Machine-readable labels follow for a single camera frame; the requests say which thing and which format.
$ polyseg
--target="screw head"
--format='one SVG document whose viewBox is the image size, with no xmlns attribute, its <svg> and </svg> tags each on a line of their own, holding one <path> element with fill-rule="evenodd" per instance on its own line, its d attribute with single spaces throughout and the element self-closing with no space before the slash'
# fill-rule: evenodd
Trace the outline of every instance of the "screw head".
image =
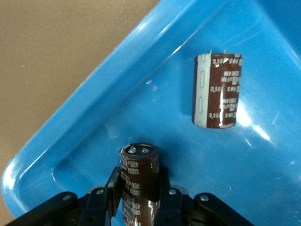
<svg viewBox="0 0 301 226">
<path fill-rule="evenodd" d="M 129 149 L 127 152 L 129 152 L 130 154 L 134 154 L 136 153 L 136 148 L 135 147 L 131 147 L 131 149 Z"/>
<path fill-rule="evenodd" d="M 206 201 L 209 201 L 209 198 L 208 198 L 207 195 L 203 194 L 203 195 L 200 196 L 200 200 L 203 201 L 203 202 L 206 202 Z"/>
<path fill-rule="evenodd" d="M 150 150 L 146 147 L 144 147 L 141 151 L 143 154 L 147 154 L 148 152 L 150 152 Z"/>
<path fill-rule="evenodd" d="M 168 193 L 171 194 L 171 195 L 174 195 L 174 194 L 177 194 L 177 191 L 174 190 L 174 189 L 170 189 L 170 190 L 168 191 Z"/>
<path fill-rule="evenodd" d="M 71 199 L 72 195 L 71 194 L 67 194 L 63 197 L 63 201 L 69 200 Z"/>
<path fill-rule="evenodd" d="M 98 189 L 97 191 L 96 191 L 96 194 L 102 194 L 103 193 L 103 189 Z"/>
</svg>

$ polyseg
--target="blue tray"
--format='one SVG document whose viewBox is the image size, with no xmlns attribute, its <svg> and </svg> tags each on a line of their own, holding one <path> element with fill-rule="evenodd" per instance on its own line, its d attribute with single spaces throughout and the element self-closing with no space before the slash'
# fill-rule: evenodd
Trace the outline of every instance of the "blue tray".
<svg viewBox="0 0 301 226">
<path fill-rule="evenodd" d="M 161 149 L 173 185 L 210 192 L 258 226 L 301 224 L 301 2 L 163 0 L 8 164 L 18 217 L 104 184 L 119 149 Z M 244 55 L 237 125 L 191 121 L 194 57 Z M 113 225 L 122 225 L 121 216 Z"/>
</svg>

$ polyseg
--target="beige surface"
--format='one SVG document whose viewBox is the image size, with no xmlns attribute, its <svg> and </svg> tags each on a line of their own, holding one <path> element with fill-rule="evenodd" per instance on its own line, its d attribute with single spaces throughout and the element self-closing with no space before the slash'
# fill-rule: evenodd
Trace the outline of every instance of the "beige surface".
<svg viewBox="0 0 301 226">
<path fill-rule="evenodd" d="M 157 2 L 0 1 L 1 171 Z"/>
</svg>

